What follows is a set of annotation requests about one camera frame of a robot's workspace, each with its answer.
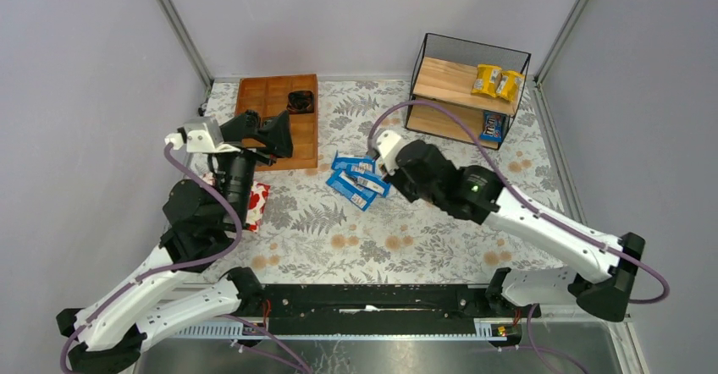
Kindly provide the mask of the blue candy bag long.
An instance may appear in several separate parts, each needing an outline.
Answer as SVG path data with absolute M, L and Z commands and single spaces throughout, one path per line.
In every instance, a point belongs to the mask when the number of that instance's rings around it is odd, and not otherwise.
M 376 192 L 357 184 L 341 169 L 335 170 L 326 184 L 363 212 L 371 206 L 377 196 Z

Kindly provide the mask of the blue m&m candy bag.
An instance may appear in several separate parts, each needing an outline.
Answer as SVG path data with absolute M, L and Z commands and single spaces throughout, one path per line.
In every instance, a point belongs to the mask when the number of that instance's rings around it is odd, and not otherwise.
M 500 143 L 504 139 L 506 116 L 502 113 L 485 111 L 483 113 L 483 126 L 479 138 L 486 141 Z

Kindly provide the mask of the yellow m&m bag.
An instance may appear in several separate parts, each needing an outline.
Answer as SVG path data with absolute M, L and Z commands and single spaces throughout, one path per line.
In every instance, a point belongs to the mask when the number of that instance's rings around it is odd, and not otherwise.
M 479 64 L 471 94 L 473 96 L 497 97 L 496 90 L 502 68 L 497 65 Z

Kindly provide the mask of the yellow candy bag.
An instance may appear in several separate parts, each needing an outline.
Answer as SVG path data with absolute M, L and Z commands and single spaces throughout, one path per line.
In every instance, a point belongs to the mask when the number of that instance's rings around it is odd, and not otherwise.
M 503 70 L 495 89 L 495 94 L 507 102 L 514 102 L 518 99 L 519 92 L 525 81 L 525 76 L 519 72 Z

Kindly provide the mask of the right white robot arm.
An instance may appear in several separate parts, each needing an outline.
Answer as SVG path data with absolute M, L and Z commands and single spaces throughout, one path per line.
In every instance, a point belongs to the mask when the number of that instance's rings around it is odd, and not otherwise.
M 408 201 L 424 200 L 458 220 L 523 239 L 563 262 L 562 268 L 521 272 L 504 267 L 485 295 L 496 312 L 575 304 L 608 322 L 623 321 L 645 240 L 605 234 L 543 206 L 482 166 L 456 167 L 435 145 L 386 131 L 376 147 L 384 181 Z

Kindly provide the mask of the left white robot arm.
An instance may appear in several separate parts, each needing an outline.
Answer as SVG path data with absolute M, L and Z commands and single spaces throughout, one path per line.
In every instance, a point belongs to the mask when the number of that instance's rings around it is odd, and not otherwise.
M 166 136 L 163 154 L 204 154 L 215 180 L 208 183 L 184 163 L 184 178 L 171 189 L 163 213 L 168 229 L 148 257 L 111 293 L 82 309 L 57 314 L 66 341 L 65 373 L 120 373 L 153 345 L 216 316 L 267 315 L 263 287 L 249 267 L 235 267 L 199 294 L 164 304 L 165 294 L 207 270 L 241 240 L 258 163 L 272 165 L 293 154 L 290 114 L 261 118 L 248 110 L 220 124 L 194 118 Z

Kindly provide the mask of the blue candy bag top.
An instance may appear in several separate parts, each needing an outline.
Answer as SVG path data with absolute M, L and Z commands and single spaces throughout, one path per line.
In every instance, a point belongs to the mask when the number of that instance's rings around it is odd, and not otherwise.
M 336 170 L 352 171 L 356 173 L 374 173 L 376 162 L 371 157 L 341 156 L 335 153 L 331 168 Z

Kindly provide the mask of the red white patterned cloth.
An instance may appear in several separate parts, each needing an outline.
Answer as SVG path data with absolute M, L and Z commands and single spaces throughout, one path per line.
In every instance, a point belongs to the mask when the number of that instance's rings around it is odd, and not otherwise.
M 206 183 L 211 184 L 218 192 L 220 192 L 221 189 L 218 184 L 218 179 L 214 173 L 203 173 L 201 174 L 201 178 Z M 246 205 L 247 212 L 243 225 L 244 230 L 248 230 L 253 233 L 256 233 L 259 230 L 262 224 L 262 217 L 265 212 L 270 189 L 271 185 L 263 184 L 257 181 L 252 182 L 250 194 L 248 196 L 248 205 Z M 241 216 L 241 206 L 239 205 L 238 197 L 236 197 L 237 195 L 230 192 L 228 194 L 223 193 L 223 196 L 225 197 L 227 202 L 235 208 L 238 216 Z M 221 226 L 222 229 L 227 232 L 236 232 L 234 221 L 229 215 L 223 217 Z

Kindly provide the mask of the orange wooden compartment tray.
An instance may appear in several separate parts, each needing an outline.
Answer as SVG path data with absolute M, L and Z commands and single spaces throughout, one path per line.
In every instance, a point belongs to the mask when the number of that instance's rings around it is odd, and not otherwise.
M 280 158 L 271 167 L 258 165 L 258 172 L 318 166 L 318 77 L 315 74 L 280 75 L 244 78 L 239 83 L 235 114 L 252 110 L 260 115 L 262 124 L 286 110 L 290 103 L 289 94 L 296 91 L 311 91 L 314 109 L 312 113 L 290 115 L 293 156 Z

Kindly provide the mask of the black glossy item in tray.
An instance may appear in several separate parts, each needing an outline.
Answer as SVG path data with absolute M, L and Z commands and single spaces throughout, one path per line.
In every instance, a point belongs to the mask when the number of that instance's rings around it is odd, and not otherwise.
M 309 114 L 315 111 L 315 95 L 313 91 L 292 91 L 288 94 L 286 110 L 290 114 Z

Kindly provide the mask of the floral table mat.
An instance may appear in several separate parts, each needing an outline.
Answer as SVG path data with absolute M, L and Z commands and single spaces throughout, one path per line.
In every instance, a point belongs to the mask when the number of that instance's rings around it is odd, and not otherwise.
M 270 188 L 259 229 L 199 277 L 211 283 L 250 267 L 263 283 L 487 283 L 500 267 L 556 268 L 560 262 L 509 234 L 458 221 L 399 193 L 362 211 L 327 185 L 336 154 L 359 156 L 375 122 L 404 132 L 404 80 L 322 81 L 318 164 L 259 172 Z

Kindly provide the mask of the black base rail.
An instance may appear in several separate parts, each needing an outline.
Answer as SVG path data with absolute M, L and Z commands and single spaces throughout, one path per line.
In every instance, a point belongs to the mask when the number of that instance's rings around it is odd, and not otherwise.
M 246 268 L 227 276 L 239 286 L 233 316 L 258 320 L 275 336 L 476 335 L 477 321 L 511 327 L 541 315 L 483 285 L 261 284 Z

